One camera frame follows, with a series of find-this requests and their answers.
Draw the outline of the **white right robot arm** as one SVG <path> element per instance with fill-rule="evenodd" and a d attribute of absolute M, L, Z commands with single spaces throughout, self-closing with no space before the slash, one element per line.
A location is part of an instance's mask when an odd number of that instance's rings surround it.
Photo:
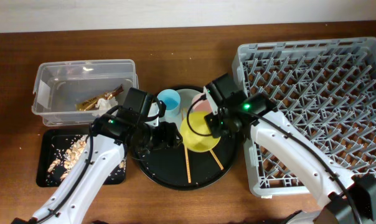
<path fill-rule="evenodd" d="M 285 223 L 376 223 L 376 178 L 354 173 L 326 156 L 304 137 L 264 95 L 229 98 L 206 93 L 212 109 L 206 122 L 213 136 L 223 128 L 244 132 L 281 161 L 309 190 L 321 207 L 299 211 Z"/>

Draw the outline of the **pink plastic cup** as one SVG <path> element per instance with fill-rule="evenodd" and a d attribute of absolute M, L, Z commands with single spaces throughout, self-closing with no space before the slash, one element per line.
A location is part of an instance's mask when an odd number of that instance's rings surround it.
<path fill-rule="evenodd" d="M 193 99 L 192 99 L 192 105 L 193 105 L 192 110 L 193 111 L 204 111 L 204 112 L 207 112 L 207 113 L 212 112 L 212 109 L 210 107 L 210 103 L 209 103 L 208 100 L 200 100 L 196 104 L 194 104 L 199 98 L 201 98 L 204 95 L 205 95 L 205 93 L 200 93 L 200 94 L 195 95 L 195 97 L 193 97 Z"/>

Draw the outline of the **gold snack wrapper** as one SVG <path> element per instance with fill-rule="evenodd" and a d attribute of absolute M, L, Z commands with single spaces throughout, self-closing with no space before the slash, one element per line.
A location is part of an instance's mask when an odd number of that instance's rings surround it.
<path fill-rule="evenodd" d="M 116 88 L 112 91 L 105 92 L 104 94 L 101 94 L 101 95 L 98 95 L 98 96 L 94 96 L 93 98 L 90 98 L 89 100 L 85 100 L 82 103 L 77 104 L 76 109 L 77 109 L 77 111 L 94 110 L 95 104 L 97 103 L 97 101 L 100 98 L 104 98 L 106 100 L 109 100 L 110 98 L 115 97 L 115 99 L 116 99 L 116 97 L 122 92 L 124 92 L 124 89 L 123 89 L 123 86 L 120 85 L 118 88 Z"/>

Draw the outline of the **peanut shell food scraps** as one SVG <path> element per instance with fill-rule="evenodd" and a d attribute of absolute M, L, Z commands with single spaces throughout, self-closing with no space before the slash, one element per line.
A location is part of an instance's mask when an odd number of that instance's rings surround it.
<path fill-rule="evenodd" d="M 85 151 L 86 134 L 55 136 L 50 143 L 50 158 L 45 166 L 45 184 L 58 186 L 71 172 L 74 165 Z"/>

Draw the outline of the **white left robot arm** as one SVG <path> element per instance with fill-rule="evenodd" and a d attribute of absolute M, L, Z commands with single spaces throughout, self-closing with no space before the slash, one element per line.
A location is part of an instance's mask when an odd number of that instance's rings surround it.
<path fill-rule="evenodd" d="M 128 149 L 158 150 L 181 144 L 176 124 L 152 127 L 133 110 L 115 106 L 89 127 L 87 144 L 78 162 L 29 223 L 81 223 L 105 180 Z"/>

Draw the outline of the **white tissue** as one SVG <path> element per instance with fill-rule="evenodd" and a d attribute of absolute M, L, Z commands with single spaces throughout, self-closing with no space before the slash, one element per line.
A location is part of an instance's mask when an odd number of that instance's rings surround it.
<path fill-rule="evenodd" d="M 101 116 L 106 113 L 108 110 L 112 109 L 112 107 L 118 105 L 115 97 L 106 100 L 104 98 L 100 98 L 97 103 L 95 104 L 95 109 L 92 113 L 93 116 Z"/>

